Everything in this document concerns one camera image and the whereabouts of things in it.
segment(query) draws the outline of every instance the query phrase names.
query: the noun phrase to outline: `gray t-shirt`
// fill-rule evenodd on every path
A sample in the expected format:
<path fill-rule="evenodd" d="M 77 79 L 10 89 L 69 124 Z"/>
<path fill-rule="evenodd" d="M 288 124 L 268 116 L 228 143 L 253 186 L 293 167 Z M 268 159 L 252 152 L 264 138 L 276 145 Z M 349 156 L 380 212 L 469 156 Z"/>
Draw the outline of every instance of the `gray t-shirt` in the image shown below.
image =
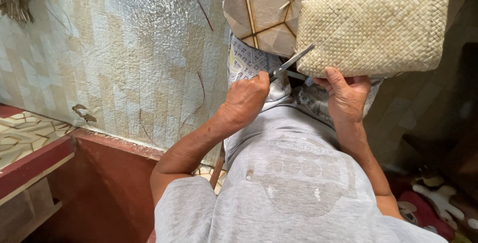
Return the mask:
<path fill-rule="evenodd" d="M 334 145 L 330 127 L 295 108 L 260 113 L 226 141 L 218 196 L 201 177 L 168 185 L 156 242 L 446 242 L 383 216 L 364 171 Z"/>

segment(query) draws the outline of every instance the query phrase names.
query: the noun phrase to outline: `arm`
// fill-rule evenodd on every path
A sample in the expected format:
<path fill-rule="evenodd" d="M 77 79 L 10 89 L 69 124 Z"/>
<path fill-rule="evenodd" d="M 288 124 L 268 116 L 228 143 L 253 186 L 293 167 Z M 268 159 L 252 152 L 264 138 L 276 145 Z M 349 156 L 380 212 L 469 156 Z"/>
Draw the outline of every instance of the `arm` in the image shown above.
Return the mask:
<path fill-rule="evenodd" d="M 250 80 L 234 82 L 226 101 L 198 129 L 164 153 L 150 177 L 154 205 L 175 179 L 191 177 L 203 157 L 219 142 L 254 121 L 269 94 L 269 76 L 261 71 Z"/>
<path fill-rule="evenodd" d="M 362 124 L 370 79 L 367 76 L 344 78 L 335 68 L 327 68 L 326 75 L 327 79 L 314 78 L 314 81 L 329 91 L 328 108 L 340 150 L 354 158 L 367 175 L 380 212 L 403 220 L 385 174 L 368 146 Z"/>

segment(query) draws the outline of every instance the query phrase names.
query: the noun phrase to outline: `fingernail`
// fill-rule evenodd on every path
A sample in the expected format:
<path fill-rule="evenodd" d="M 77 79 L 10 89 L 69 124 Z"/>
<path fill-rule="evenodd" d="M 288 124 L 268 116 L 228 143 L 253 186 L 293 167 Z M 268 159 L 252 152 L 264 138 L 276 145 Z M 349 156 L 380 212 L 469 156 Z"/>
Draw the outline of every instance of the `fingernail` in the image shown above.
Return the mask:
<path fill-rule="evenodd" d="M 332 77 L 335 74 L 335 69 L 334 68 L 326 68 L 326 74 L 327 77 Z"/>

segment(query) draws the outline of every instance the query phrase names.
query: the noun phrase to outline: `hand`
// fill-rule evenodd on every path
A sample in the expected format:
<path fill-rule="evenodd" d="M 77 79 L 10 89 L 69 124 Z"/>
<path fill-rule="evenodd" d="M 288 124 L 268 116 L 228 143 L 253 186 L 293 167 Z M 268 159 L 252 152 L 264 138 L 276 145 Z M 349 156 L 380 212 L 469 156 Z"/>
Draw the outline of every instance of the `hand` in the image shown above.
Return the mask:
<path fill-rule="evenodd" d="M 336 68 L 326 68 L 326 77 L 314 78 L 314 82 L 329 92 L 328 110 L 334 125 L 361 124 L 363 107 L 370 91 L 370 78 L 344 78 Z"/>
<path fill-rule="evenodd" d="M 234 132 L 248 126 L 256 119 L 269 94 L 269 75 L 260 71 L 250 80 L 235 81 L 229 87 L 218 115 Z"/>

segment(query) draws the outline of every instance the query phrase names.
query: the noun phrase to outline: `woven palm leaf bag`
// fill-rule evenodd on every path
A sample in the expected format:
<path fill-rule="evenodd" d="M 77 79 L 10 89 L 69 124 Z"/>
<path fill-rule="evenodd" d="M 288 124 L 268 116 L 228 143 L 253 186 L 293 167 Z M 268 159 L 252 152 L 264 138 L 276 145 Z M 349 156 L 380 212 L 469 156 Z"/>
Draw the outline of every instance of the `woven palm leaf bag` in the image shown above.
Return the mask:
<path fill-rule="evenodd" d="M 296 47 L 315 47 L 297 61 L 325 78 L 436 69 L 442 56 L 448 0 L 304 0 Z"/>

